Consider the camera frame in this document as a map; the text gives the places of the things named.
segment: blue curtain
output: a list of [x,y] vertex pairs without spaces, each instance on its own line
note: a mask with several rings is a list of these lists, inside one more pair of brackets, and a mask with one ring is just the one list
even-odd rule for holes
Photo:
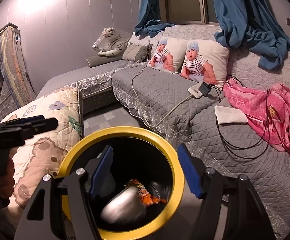
[[163,24],[159,20],[159,3],[158,0],[141,0],[139,23],[135,27],[135,35],[147,36],[151,38],[166,27],[174,26],[173,24]]
[[247,47],[260,53],[259,66],[275,69],[283,65],[290,38],[271,14],[265,0],[214,0],[222,32],[215,39],[228,48]]

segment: pink cloth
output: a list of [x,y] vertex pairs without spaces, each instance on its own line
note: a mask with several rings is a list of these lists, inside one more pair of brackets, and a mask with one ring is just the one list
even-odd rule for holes
[[[266,91],[244,88],[234,79],[224,85],[224,94],[229,103],[246,114],[248,124],[259,135],[264,134],[266,125]],[[269,89],[267,98],[269,138],[266,129],[263,139],[278,151],[290,154],[290,89],[279,83]]]

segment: tiger head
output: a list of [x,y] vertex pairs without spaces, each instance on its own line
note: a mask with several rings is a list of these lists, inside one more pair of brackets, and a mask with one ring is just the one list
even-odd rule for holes
[[99,45],[102,41],[111,41],[116,36],[115,28],[109,27],[104,28],[101,35],[98,37],[98,39],[95,41],[93,45],[93,49],[99,49]]

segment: power strip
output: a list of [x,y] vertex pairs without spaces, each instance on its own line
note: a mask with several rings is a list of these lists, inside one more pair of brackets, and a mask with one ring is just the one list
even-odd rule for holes
[[199,87],[203,84],[203,82],[197,83],[196,85],[190,87],[188,92],[190,92],[194,98],[201,98],[203,94],[199,91]]

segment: curtain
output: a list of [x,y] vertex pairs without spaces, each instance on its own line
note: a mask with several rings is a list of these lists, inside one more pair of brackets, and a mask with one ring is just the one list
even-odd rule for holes
[[260,53],[259,66],[277,70],[290,50],[290,38],[271,14],[265,0],[214,0],[222,32],[215,34],[221,45],[247,47]]
[[158,0],[141,0],[139,23],[135,27],[136,36],[155,37],[157,33],[174,24],[163,24],[160,20]]
[[0,98],[0,121],[14,110],[35,100],[35,93],[21,68],[24,66],[21,44],[15,39],[14,28],[0,32],[0,68],[4,77]]

